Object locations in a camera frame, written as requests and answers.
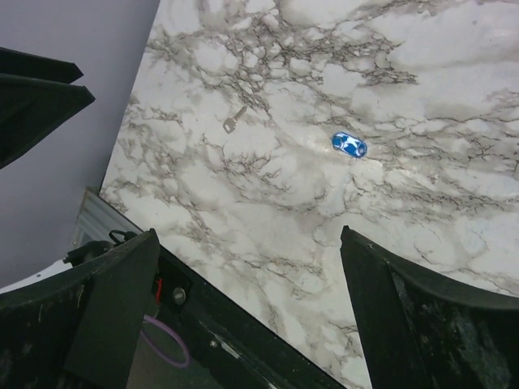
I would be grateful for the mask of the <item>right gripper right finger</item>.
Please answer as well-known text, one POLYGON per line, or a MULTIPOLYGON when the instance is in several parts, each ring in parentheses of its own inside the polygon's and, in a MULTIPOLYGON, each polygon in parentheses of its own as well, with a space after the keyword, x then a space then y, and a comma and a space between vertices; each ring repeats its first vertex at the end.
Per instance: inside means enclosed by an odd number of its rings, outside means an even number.
POLYGON ((516 388, 518 300, 344 227, 341 261, 374 388, 516 388))

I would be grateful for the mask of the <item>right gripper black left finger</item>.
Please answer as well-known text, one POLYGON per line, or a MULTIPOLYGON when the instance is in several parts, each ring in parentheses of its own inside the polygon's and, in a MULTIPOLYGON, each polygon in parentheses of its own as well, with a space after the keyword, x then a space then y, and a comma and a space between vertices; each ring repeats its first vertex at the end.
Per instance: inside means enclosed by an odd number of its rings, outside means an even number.
POLYGON ((1 295, 3 388, 124 388, 151 299, 154 230, 1 295))

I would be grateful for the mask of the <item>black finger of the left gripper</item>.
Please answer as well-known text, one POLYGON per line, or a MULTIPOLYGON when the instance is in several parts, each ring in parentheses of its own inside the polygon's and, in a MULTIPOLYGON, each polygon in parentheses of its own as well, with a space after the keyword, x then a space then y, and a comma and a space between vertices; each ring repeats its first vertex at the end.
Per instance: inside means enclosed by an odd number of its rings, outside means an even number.
POLYGON ((76 64, 1 48, 2 74, 43 79, 59 83, 73 83, 84 76, 76 64))

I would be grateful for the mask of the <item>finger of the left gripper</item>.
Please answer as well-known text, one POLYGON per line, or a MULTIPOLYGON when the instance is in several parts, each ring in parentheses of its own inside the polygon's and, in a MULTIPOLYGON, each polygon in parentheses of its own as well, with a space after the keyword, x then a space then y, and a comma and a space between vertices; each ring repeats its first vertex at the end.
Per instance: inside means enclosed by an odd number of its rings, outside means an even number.
POLYGON ((1 75, 1 167, 29 152, 95 97, 85 86, 1 75))

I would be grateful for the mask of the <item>blue key tag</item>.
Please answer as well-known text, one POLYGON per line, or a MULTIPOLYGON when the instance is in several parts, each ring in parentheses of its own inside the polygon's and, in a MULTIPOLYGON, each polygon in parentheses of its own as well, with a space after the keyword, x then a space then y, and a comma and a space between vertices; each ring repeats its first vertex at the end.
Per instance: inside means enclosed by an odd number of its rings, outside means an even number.
POLYGON ((355 138, 345 132, 337 132, 331 138, 335 150, 343 152, 354 158, 362 158, 367 154, 367 144, 361 139, 355 138))

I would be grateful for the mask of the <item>silver key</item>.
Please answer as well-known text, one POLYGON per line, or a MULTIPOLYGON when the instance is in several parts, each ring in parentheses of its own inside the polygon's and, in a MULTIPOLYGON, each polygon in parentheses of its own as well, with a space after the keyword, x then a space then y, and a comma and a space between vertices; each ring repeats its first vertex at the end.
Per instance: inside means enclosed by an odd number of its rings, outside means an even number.
POLYGON ((222 127, 227 134, 230 134, 234 131, 237 121, 246 111, 247 107, 244 105, 234 116, 224 120, 222 127))

